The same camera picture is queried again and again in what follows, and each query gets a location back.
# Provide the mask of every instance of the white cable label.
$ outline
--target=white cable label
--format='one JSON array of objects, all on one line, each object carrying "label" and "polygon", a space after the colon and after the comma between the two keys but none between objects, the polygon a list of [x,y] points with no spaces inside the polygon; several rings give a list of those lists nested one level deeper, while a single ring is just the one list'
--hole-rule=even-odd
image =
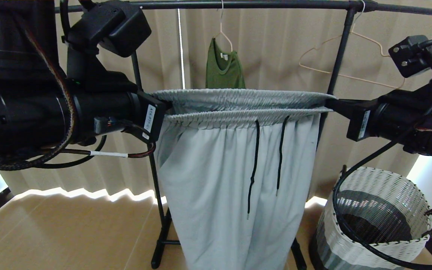
[{"label": "white cable label", "polygon": [[127,158],[127,153],[113,153],[113,152],[99,152],[99,151],[91,151],[90,156],[112,156],[112,157],[122,157]]},{"label": "white cable label", "polygon": [[363,122],[361,123],[360,135],[359,135],[358,139],[361,139],[362,137],[365,136],[366,126],[368,125],[368,120],[369,120],[369,114],[370,113],[371,113],[371,111],[365,111],[365,113],[364,113]]},{"label": "white cable label", "polygon": [[[146,112],[146,120],[144,120],[144,129],[151,132],[151,128],[153,127],[153,120],[156,113],[156,107],[151,104],[148,105],[148,111]],[[143,138],[149,140],[149,136],[145,133],[142,134]]]}]

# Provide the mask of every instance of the tile grout line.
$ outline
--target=tile grout line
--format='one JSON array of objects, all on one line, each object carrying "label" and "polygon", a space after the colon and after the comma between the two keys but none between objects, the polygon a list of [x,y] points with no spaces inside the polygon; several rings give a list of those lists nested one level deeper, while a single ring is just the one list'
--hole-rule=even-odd
[{"label": "tile grout line", "polygon": [[38,208],[44,201],[46,201],[49,198],[49,196],[45,196],[45,198],[43,200],[41,200],[40,203],[38,203],[29,213],[26,214],[26,217],[23,217],[16,225],[13,226],[12,229],[9,230],[9,232],[7,234],[5,234],[3,237],[1,237],[0,239],[0,243],[3,241],[3,239],[5,239],[12,231],[14,231],[14,229],[21,223],[23,222],[25,219],[27,219],[29,217],[29,215],[31,215],[31,213],[34,212],[34,210],[36,210],[36,208]]},{"label": "tile grout line", "polygon": [[154,204],[151,204],[151,208],[149,208],[148,215],[146,216],[146,219],[144,220],[144,223],[142,224],[141,230],[139,231],[138,237],[136,238],[136,242],[134,242],[134,246],[132,246],[131,253],[129,254],[129,257],[127,257],[126,265],[124,266],[123,270],[126,270],[128,267],[129,260],[131,259],[132,254],[134,253],[134,249],[136,248],[136,245],[138,244],[139,238],[141,237],[141,234],[146,227],[146,222],[149,219],[149,215],[151,215],[151,211],[153,210]]}]

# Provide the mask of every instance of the white label sticker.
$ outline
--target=white label sticker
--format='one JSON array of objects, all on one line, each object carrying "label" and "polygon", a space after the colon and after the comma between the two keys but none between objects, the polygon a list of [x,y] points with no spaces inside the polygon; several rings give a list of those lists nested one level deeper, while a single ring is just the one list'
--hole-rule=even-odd
[{"label": "white label sticker", "polygon": [[[151,132],[151,127],[153,126],[153,119],[155,117],[156,107],[151,104],[148,105],[148,111],[146,112],[146,120],[144,120],[144,129]],[[149,136],[145,133],[142,134],[146,140],[149,140]]]},{"label": "white label sticker", "polygon": [[358,137],[358,139],[361,139],[362,137],[365,136],[366,126],[368,125],[368,120],[369,120],[369,114],[370,113],[371,113],[371,111],[365,111],[365,113],[364,113],[363,122],[361,123],[360,136]]}]

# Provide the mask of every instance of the elastic waistband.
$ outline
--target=elastic waistband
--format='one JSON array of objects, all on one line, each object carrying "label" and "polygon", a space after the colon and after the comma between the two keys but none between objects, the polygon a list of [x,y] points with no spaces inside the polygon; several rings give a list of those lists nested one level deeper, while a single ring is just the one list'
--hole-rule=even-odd
[{"label": "elastic waistband", "polygon": [[191,128],[241,128],[259,124],[274,125],[283,123],[289,116],[288,121],[297,121],[305,116],[327,113],[332,110],[319,107],[317,109],[252,109],[241,111],[212,111],[196,112],[177,115],[166,115],[165,122],[172,125],[182,125]]},{"label": "elastic waistband", "polygon": [[264,109],[316,109],[330,94],[299,91],[253,89],[179,89],[151,94],[157,99],[171,101],[173,114],[207,111],[240,111]]}]

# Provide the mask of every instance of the tile floor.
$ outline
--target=tile floor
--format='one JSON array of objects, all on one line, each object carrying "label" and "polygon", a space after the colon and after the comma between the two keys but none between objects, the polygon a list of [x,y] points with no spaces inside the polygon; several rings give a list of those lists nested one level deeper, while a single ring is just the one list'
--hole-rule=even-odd
[{"label": "tile floor", "polygon": [[[322,207],[307,208],[297,238],[307,246]],[[149,270],[160,230],[153,198],[27,195],[0,209],[0,270]],[[176,239],[175,230],[169,233]],[[424,250],[416,260],[432,264]],[[161,270],[185,270],[180,246],[166,246]],[[293,255],[286,270],[296,270]]]}]

